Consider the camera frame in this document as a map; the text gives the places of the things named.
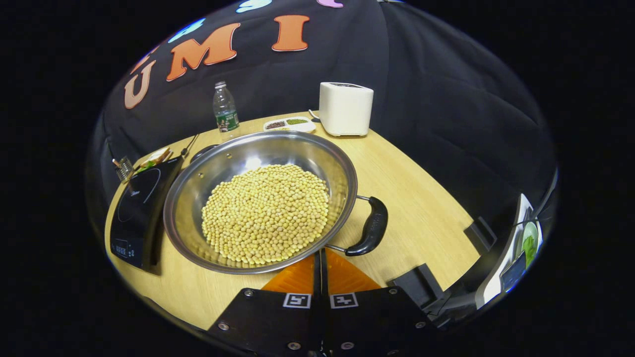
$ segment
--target white toaster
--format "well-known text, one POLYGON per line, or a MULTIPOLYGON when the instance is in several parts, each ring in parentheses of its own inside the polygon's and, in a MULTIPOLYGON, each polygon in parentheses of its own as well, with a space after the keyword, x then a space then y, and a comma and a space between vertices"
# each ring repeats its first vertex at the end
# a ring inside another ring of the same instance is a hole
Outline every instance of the white toaster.
POLYGON ((319 85, 319 119, 327 133, 368 134, 373 90, 350 83, 322 82, 319 85))

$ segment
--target wok handle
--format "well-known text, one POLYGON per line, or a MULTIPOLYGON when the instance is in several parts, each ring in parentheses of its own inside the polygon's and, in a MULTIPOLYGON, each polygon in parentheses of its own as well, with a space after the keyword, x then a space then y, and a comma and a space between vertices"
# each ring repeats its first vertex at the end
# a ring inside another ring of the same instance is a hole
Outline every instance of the wok handle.
POLYGON ((348 247, 347 249, 340 248, 327 244, 326 246, 335 250, 343 252, 348 257, 355 257, 357 255, 364 255, 372 252, 377 248, 379 243, 384 238, 386 227, 388 226, 388 210, 383 202, 375 197, 357 196, 359 199, 364 199, 370 203, 371 212, 366 223, 364 223, 364 229, 362 230, 361 239, 357 244, 348 247))

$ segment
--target induction cooktop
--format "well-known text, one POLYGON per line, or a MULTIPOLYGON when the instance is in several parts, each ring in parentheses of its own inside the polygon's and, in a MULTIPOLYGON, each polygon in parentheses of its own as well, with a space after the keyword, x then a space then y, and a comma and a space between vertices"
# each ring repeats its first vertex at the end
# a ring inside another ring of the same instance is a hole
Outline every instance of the induction cooktop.
POLYGON ((183 161, 179 156, 130 178, 110 226, 110 251, 117 258, 146 271, 157 264, 156 228, 183 161))

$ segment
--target plastic water bottle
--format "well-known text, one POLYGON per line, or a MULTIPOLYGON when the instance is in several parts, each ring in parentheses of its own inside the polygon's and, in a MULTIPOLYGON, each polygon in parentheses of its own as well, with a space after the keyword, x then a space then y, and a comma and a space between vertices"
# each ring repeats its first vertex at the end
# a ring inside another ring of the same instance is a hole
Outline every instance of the plastic water bottle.
POLYGON ((240 123, 238 122, 238 115, 236 114, 234 97, 229 93, 225 81, 216 83, 215 89, 216 92, 214 92, 214 103, 212 107, 214 109, 214 116, 216 116, 216 122, 218 123, 220 139, 222 142, 226 142, 241 136, 240 123))

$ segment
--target stainless steel wok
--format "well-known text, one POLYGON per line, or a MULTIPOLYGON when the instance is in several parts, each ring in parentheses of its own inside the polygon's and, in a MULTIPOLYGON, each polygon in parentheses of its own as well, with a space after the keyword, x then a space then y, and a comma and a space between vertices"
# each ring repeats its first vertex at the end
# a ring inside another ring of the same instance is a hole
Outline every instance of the stainless steel wok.
POLYGON ((323 246, 346 255, 366 254, 379 245, 388 223, 385 205, 377 198, 357 196, 357 175, 351 160, 335 144, 299 131, 265 131, 235 138, 196 158, 176 179, 165 201, 163 222, 172 244, 186 258, 207 269, 229 274, 256 274, 284 268, 323 246), (294 164, 326 181, 330 196, 322 237, 282 262, 247 264, 223 258, 203 236, 201 210, 211 191, 235 175, 266 165, 294 164), (355 198, 370 202, 359 243, 348 249, 327 243, 346 223, 355 198))

